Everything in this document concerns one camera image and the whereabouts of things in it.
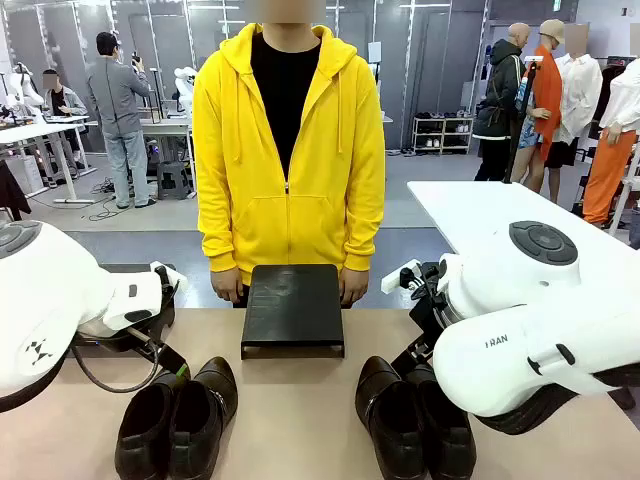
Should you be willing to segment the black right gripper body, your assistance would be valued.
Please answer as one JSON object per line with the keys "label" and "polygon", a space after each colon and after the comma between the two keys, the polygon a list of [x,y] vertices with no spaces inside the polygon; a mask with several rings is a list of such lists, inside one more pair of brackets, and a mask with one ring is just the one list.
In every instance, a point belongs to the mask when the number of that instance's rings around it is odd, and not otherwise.
{"label": "black right gripper body", "polygon": [[437,293],[440,279],[439,264],[436,262],[419,263],[416,274],[419,285],[413,290],[411,299],[415,305],[409,312],[410,318],[422,330],[421,342],[434,346],[442,332],[448,326],[445,316],[447,303],[443,294]]}

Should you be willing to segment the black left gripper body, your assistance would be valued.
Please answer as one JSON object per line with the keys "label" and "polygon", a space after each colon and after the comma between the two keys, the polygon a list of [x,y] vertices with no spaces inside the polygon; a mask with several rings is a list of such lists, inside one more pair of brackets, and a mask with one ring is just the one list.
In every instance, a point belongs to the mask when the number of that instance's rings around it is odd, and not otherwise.
{"label": "black left gripper body", "polygon": [[162,300],[158,313],[150,310],[126,312],[124,326],[117,327],[114,333],[103,336],[82,333],[78,331],[73,338],[76,347],[104,347],[112,352],[145,349],[148,340],[152,340],[158,347],[164,345],[163,331],[174,324],[174,298],[166,297]]}

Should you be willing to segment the person's left hand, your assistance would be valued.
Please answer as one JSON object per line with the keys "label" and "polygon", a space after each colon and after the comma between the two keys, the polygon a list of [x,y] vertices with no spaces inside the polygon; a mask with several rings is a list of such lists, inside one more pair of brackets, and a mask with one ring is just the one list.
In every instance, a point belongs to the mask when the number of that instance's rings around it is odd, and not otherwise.
{"label": "person's left hand", "polygon": [[369,271],[351,270],[344,267],[339,276],[340,301],[343,308],[350,308],[368,290]]}

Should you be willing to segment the person's right hand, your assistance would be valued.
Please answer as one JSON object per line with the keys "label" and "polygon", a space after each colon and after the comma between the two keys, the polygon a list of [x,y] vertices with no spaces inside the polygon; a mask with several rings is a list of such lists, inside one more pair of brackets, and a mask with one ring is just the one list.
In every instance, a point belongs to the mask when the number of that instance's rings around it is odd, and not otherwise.
{"label": "person's right hand", "polygon": [[216,295],[228,302],[238,304],[244,296],[244,285],[237,267],[210,273],[211,286]]}

